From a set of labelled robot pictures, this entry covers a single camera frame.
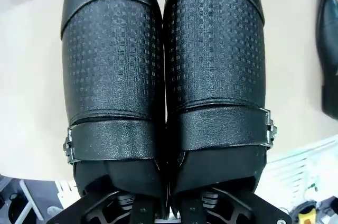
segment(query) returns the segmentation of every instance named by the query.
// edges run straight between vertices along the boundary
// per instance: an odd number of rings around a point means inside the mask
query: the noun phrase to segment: shoe
[[[327,115],[338,119],[338,1],[321,0],[318,9],[316,42],[324,86],[322,108]]]
[[[253,192],[258,184],[272,140],[263,110],[263,26],[260,0],[166,0],[170,184],[181,218],[185,193],[207,193],[202,201],[210,210],[214,186]]]
[[[165,128],[161,35],[157,0],[64,0],[65,150],[79,193],[119,191],[129,210],[135,195],[150,197],[165,218],[157,165]]]

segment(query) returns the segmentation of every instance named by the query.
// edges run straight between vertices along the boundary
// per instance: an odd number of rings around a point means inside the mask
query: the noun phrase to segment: black shoe
[[[324,75],[322,92],[323,112],[338,119],[337,0],[321,0],[317,18],[316,42]]]
[[[180,195],[213,186],[252,192],[266,165],[263,25],[260,0],[166,0],[167,128],[177,164],[171,195],[182,220]]]
[[[118,204],[151,197],[165,218],[157,164],[165,128],[161,35],[157,0],[64,0],[65,149],[79,193],[122,191]],[[123,215],[129,207],[117,209]]]

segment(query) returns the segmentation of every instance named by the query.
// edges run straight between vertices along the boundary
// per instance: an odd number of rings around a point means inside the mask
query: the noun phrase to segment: white floor
[[[158,0],[163,8],[164,0]],[[321,112],[317,0],[262,0],[267,101],[278,135],[270,156],[338,134]],[[70,180],[60,23],[63,0],[0,0],[0,173]]]

